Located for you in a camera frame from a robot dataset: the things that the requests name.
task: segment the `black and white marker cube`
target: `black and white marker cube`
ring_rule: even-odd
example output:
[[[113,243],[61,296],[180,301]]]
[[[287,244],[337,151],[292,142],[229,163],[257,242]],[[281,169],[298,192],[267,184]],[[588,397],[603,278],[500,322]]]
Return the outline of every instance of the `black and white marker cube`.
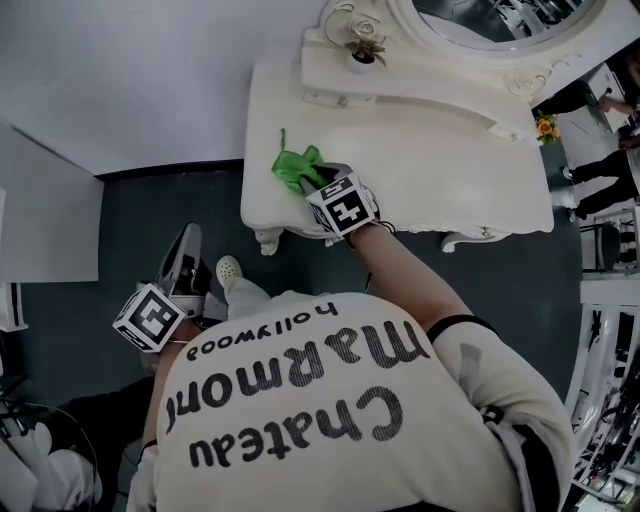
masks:
[[[353,172],[308,195],[306,199],[318,223],[339,236],[375,220],[366,189]]]
[[[134,293],[113,328],[143,352],[160,352],[185,317],[184,311],[147,284]]]

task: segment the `mirror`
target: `mirror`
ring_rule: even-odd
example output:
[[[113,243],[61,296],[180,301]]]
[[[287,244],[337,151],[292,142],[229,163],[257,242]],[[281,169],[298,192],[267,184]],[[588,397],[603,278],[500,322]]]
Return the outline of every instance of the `mirror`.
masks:
[[[426,25],[448,41],[514,50],[546,41],[577,22],[593,0],[413,0]]]

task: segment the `black and white sleeve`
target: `black and white sleeve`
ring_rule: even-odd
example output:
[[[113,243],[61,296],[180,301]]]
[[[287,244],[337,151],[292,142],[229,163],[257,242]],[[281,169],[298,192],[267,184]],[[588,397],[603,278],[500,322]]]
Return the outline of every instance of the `black and white sleeve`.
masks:
[[[517,473],[523,510],[558,510],[571,484],[575,447],[569,416],[553,388],[474,316],[445,318],[427,336],[504,445]]]

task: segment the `white sneaker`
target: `white sneaker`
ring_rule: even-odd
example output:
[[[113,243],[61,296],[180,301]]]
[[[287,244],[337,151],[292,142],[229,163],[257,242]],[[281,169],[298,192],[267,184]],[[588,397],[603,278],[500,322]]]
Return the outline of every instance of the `white sneaker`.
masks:
[[[569,169],[566,165],[562,166],[562,175],[569,181],[573,182],[573,173],[571,172],[571,169]]]
[[[578,200],[573,187],[564,187],[551,192],[551,205],[575,210],[578,207]]]
[[[223,256],[216,264],[216,277],[226,295],[236,277],[242,277],[240,263],[233,256]]]

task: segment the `green cloth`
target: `green cloth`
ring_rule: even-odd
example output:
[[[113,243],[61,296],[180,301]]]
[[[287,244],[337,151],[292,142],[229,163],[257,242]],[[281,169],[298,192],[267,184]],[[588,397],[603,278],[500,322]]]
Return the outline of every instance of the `green cloth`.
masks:
[[[296,194],[304,196],[305,193],[300,186],[300,178],[305,176],[316,188],[326,187],[330,182],[324,179],[312,165],[323,164],[324,160],[320,155],[320,150],[315,146],[309,146],[304,154],[299,155],[293,151],[286,151],[286,132],[280,129],[282,138],[280,140],[280,154],[273,162],[271,170],[284,181],[284,184]]]

